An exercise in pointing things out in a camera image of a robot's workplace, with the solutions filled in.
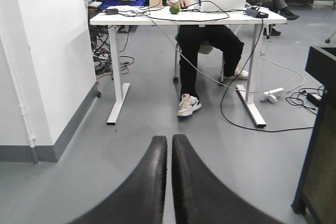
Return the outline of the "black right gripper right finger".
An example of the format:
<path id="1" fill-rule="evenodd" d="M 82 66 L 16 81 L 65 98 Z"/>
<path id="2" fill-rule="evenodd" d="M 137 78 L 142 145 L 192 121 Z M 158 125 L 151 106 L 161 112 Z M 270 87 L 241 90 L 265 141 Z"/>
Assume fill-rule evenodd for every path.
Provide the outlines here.
<path id="1" fill-rule="evenodd" d="M 278 223 L 224 185 L 183 134 L 172 139 L 172 188 L 176 223 Z"/>

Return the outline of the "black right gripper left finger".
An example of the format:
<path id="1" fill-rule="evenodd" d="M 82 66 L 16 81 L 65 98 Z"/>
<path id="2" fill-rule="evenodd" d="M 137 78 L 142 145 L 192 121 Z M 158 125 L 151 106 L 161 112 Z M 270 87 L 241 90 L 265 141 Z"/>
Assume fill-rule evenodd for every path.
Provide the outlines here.
<path id="1" fill-rule="evenodd" d="M 72 223 L 162 223 L 167 140 L 154 136 L 128 178 L 106 199 Z"/>

